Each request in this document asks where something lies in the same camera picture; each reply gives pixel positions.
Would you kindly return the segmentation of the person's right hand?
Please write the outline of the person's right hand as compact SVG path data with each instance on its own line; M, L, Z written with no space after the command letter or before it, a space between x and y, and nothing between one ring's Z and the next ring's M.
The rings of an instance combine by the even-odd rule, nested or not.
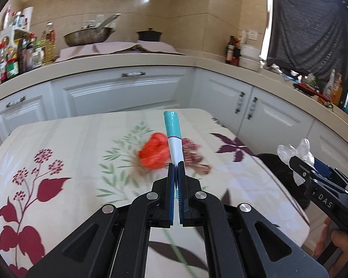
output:
M330 239L332 243L342 251L337 261L328 270L329 276L335 277L348 262L348 234L340 230L333 230L332 232L330 232L330 224L331 219L329 217L326 217L324 220L324 228L321 231L320 238L317 241L316 247L313 251L313 256L318 257L319 255L321 255L324 251L325 241L327 239Z

